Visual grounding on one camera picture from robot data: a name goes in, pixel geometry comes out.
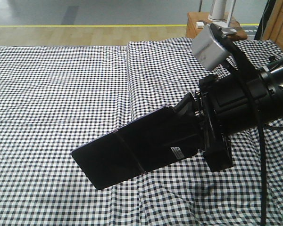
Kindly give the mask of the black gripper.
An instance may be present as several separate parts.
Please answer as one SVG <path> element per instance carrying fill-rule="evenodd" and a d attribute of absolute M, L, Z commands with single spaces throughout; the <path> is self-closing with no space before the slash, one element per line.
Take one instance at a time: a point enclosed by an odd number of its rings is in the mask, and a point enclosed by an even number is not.
<path fill-rule="evenodd" d="M 195 115 L 198 104 L 187 93 L 174 107 L 175 117 L 165 126 L 167 144 L 205 149 L 203 157 L 212 172 L 230 168 L 233 160 L 229 136 L 257 126 L 255 100 L 245 82 L 232 74 L 201 79 L 196 96 L 204 113 L 204 131 Z"/>

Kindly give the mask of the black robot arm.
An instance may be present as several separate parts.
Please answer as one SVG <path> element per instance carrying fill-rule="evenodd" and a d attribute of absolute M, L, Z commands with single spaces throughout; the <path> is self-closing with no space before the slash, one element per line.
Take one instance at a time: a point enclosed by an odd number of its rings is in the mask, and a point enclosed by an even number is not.
<path fill-rule="evenodd" d="M 270 121 L 283 117 L 283 58 L 246 72 L 222 63 L 229 74 L 209 75 L 199 91 L 187 94 L 175 107 L 168 138 L 174 161 L 203 150 L 212 172 L 233 166 L 229 136 L 257 127 L 271 129 Z"/>

